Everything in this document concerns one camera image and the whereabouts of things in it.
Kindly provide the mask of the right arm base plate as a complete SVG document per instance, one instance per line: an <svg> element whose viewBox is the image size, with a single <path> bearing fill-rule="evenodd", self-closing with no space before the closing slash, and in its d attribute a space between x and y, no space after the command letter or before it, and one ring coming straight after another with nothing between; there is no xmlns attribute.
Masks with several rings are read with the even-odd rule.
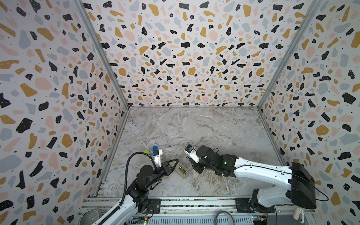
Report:
<svg viewBox="0 0 360 225"><path fill-rule="evenodd" d="M238 213L274 213L274 206L266 208L258 203L251 204L251 198L235 198L235 208Z"/></svg>

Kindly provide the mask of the white remote control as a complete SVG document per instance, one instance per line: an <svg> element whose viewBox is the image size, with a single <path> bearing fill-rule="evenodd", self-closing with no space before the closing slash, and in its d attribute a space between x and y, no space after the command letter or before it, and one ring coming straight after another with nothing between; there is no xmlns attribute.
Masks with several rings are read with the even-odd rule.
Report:
<svg viewBox="0 0 360 225"><path fill-rule="evenodd" d="M175 171L184 179L186 180L189 176L189 171L188 169L181 163L178 162L176 167L175 167Z"/></svg>

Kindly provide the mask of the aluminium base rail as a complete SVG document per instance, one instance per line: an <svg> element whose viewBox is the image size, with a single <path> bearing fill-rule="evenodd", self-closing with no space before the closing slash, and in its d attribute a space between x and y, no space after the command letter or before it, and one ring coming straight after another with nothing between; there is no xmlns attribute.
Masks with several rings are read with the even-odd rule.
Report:
<svg viewBox="0 0 360 225"><path fill-rule="evenodd" d="M160 213L153 216L183 216L183 215L215 215L217 212L226 211L232 215L244 215L238 213L235 208L235 198L250 198L249 196L205 196L205 197L149 197L160 198ZM298 208L293 204L274 206L275 212L269 215L293 215ZM250 213L248 215L263 215L264 213Z"/></svg>

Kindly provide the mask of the metal ribbed lamp shade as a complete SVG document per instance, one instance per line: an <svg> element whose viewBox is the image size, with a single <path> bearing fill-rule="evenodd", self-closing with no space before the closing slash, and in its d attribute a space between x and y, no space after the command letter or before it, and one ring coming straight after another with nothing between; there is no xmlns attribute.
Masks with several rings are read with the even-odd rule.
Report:
<svg viewBox="0 0 360 225"><path fill-rule="evenodd" d="M97 210L89 210L81 216L79 225L92 225L100 217L100 213Z"/></svg>

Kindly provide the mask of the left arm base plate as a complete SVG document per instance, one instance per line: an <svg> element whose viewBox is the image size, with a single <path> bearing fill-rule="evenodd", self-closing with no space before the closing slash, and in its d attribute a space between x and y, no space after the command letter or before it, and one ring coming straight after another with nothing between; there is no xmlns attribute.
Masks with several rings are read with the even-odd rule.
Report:
<svg viewBox="0 0 360 225"><path fill-rule="evenodd" d="M142 203L138 205L138 214L159 214L161 206L160 198L150 198L144 200Z"/></svg>

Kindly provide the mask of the green cube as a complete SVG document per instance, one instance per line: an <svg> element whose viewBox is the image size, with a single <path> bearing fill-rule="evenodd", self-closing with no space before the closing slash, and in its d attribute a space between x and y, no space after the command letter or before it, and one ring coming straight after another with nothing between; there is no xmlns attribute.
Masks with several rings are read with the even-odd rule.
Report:
<svg viewBox="0 0 360 225"><path fill-rule="evenodd" d="M145 150L145 151L143 151L144 153L146 153L146 154L148 154L148 155L150 155L151 154L151 152L149 151L149 150Z"/></svg>

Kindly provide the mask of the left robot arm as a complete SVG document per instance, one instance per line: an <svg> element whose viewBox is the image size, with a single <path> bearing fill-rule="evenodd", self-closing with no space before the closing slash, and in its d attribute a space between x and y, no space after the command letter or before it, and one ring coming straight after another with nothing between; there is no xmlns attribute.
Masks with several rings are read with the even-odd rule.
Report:
<svg viewBox="0 0 360 225"><path fill-rule="evenodd" d="M123 197L107 213L99 218L95 225L124 225L138 213L153 213L148 208L149 190L155 188L162 178L171 175L178 159L166 161L161 167L143 166L133 182L124 191Z"/></svg>

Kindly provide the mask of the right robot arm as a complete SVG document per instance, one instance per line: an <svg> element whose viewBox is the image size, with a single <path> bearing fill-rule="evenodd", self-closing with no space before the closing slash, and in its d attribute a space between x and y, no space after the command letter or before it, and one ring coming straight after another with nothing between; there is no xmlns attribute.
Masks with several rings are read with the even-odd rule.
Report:
<svg viewBox="0 0 360 225"><path fill-rule="evenodd" d="M315 180L302 164L267 165L235 155L219 155L204 145L198 150L188 145L184 151L198 174L208 169L219 177L250 178L274 185L268 189L255 188L250 198L238 203L239 212L264 212L276 205L291 203L308 210L317 207Z"/></svg>

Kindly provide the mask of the white pink handheld device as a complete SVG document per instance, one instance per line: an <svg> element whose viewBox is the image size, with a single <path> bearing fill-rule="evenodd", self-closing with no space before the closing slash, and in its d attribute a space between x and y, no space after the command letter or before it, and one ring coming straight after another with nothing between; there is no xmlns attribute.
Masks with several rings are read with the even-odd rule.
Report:
<svg viewBox="0 0 360 225"><path fill-rule="evenodd" d="M301 224L304 224L305 222L305 211L303 208L296 208L293 212L293 216L292 218L298 222L300 222Z"/></svg>

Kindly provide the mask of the perforated metal cover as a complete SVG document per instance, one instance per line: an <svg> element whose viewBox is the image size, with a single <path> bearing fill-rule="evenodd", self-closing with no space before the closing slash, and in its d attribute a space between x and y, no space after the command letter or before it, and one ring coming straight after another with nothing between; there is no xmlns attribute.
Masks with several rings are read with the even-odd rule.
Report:
<svg viewBox="0 0 360 225"><path fill-rule="evenodd" d="M253 225L252 216L234 216L234 222L226 216L217 218L217 225ZM214 225L215 216L167 216L152 217L147 222L143 220L130 220L127 225Z"/></svg>

